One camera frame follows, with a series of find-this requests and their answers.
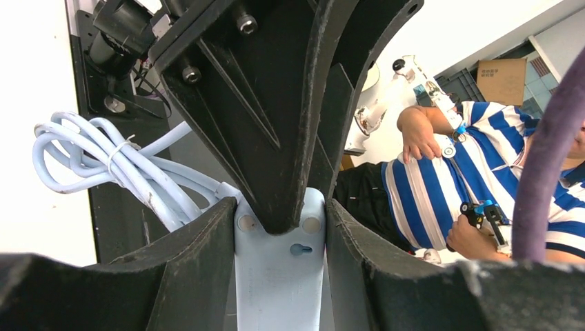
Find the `light blue power strip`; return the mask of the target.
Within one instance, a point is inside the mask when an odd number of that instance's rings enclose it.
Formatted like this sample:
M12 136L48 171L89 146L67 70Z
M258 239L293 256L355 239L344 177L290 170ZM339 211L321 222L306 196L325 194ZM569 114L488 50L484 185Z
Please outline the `light blue power strip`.
M248 202L234 216L239 330L318 330L324 273L324 196L307 188L299 226L268 234Z

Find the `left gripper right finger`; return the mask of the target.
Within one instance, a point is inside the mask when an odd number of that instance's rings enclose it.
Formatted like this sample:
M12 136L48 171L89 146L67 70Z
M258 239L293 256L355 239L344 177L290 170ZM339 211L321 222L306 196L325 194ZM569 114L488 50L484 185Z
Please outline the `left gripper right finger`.
M337 330L583 330L584 268L460 261L446 267L395 247L326 203Z

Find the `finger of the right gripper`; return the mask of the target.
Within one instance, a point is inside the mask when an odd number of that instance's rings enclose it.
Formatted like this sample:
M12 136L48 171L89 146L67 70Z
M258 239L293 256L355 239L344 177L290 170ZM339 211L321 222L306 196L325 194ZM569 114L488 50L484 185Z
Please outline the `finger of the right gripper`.
M266 232L299 225L346 1L164 1L150 49L171 104Z
M328 62L317 140L315 187L333 193L341 156L370 65L423 1L320 1L320 35L335 51Z

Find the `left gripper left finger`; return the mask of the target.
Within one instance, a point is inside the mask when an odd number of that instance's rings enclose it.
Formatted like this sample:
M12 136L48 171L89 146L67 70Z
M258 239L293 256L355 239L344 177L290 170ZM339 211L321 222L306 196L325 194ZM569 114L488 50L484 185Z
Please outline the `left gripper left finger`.
M234 260L228 197L109 264L1 255L2 330L221 330Z

